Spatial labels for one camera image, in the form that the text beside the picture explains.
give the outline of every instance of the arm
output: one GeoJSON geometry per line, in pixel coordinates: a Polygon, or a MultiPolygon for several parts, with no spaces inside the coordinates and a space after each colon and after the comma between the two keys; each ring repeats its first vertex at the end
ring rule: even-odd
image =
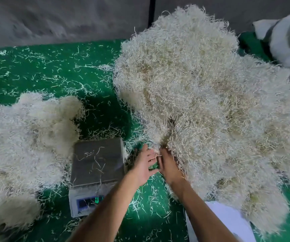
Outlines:
{"type": "Polygon", "coordinates": [[[156,162],[156,154],[144,145],[135,165],[73,232],[67,242],[112,242],[137,191],[158,169],[148,168],[156,162]]]}
{"type": "Polygon", "coordinates": [[[184,179],[173,156],[167,149],[160,149],[160,171],[167,184],[185,207],[195,235],[199,242],[223,241],[238,242],[228,228],[210,210],[207,204],[195,193],[190,183],[184,179]]]}

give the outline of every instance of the digital scale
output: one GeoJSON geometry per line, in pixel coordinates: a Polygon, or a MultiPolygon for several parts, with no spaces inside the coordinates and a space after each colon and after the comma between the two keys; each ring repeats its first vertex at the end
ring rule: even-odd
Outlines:
{"type": "Polygon", "coordinates": [[[121,138],[74,145],[69,202],[72,217],[87,216],[125,174],[121,138]]]}

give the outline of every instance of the bundle of fibers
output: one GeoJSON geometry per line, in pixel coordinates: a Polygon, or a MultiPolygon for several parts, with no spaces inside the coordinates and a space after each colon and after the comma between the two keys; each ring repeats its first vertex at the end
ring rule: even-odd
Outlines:
{"type": "Polygon", "coordinates": [[[73,144],[79,139],[73,120],[84,117],[74,96],[43,100],[23,93],[17,103],[0,105],[0,225],[26,228],[40,214],[36,192],[67,182],[73,144]]]}
{"type": "Polygon", "coordinates": [[[122,44],[114,85],[200,197],[278,233],[289,213],[290,71],[240,57],[227,26],[197,6],[159,17],[122,44]]]}

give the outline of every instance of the green floor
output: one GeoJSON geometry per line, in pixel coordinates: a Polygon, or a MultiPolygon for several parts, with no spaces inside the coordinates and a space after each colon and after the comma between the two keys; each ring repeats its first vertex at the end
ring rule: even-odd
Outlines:
{"type": "MultiPolygon", "coordinates": [[[[124,140],[139,128],[112,87],[112,71],[98,69],[112,65],[121,41],[40,45],[0,50],[0,103],[12,104],[20,93],[44,91],[60,97],[77,95],[89,109],[81,122],[83,137],[110,126],[119,129],[124,140]]],[[[40,194],[45,212],[28,230],[11,234],[10,241],[65,241],[78,220],[70,217],[68,191],[46,190],[40,194]]],[[[290,200],[290,191],[286,191],[290,200]]],[[[268,241],[290,240],[290,215],[281,236],[268,241]]],[[[139,189],[123,220],[117,241],[187,241],[183,207],[167,194],[160,174],[139,189]]]]}

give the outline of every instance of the black pole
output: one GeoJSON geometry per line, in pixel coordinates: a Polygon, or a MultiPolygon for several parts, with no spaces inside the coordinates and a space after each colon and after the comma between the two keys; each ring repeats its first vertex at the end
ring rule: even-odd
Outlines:
{"type": "Polygon", "coordinates": [[[156,0],[149,1],[149,14],[148,14],[148,27],[147,28],[150,28],[154,22],[155,3],[156,3],[156,0]]]}

